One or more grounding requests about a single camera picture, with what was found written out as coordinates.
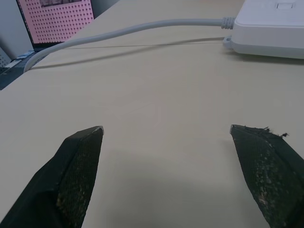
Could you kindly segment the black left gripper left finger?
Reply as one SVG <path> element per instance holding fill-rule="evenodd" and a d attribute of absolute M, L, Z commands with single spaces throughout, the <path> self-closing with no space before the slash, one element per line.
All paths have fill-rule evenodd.
<path fill-rule="evenodd" d="M 67 137 L 31 178 L 0 228 L 81 228 L 92 196 L 104 135 L 95 126 Z"/>

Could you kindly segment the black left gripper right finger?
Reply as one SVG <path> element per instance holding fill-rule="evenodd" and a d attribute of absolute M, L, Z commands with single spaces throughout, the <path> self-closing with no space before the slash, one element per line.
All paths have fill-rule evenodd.
<path fill-rule="evenodd" d="M 255 202 L 270 228 L 304 228 L 304 159 L 287 133 L 233 124 L 230 134 Z"/>

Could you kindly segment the white perforated metal panel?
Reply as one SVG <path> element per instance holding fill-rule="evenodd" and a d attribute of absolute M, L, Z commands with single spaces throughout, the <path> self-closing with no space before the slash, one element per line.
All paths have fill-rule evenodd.
<path fill-rule="evenodd" d="M 0 69 L 10 68 L 9 64 L 11 63 L 10 57 L 6 52 L 0 47 Z"/>

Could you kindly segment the white power strip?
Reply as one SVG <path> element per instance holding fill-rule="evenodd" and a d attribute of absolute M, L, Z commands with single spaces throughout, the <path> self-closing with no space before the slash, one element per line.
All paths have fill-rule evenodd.
<path fill-rule="evenodd" d="M 304 59 L 304 0 L 245 0 L 223 28 L 223 44 L 240 54 Z"/>

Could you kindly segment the pink perforated pegboard panel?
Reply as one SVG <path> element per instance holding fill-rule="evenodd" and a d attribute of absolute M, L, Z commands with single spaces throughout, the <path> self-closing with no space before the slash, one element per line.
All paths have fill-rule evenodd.
<path fill-rule="evenodd" d="M 44 48 L 68 40 L 95 18 L 91 0 L 16 2 L 35 48 Z"/>

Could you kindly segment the grey cabinet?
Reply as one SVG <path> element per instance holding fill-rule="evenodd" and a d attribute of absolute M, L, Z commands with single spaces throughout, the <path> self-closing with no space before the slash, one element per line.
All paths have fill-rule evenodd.
<path fill-rule="evenodd" d="M 32 49 L 16 0 L 0 0 L 0 47 L 11 59 Z"/>

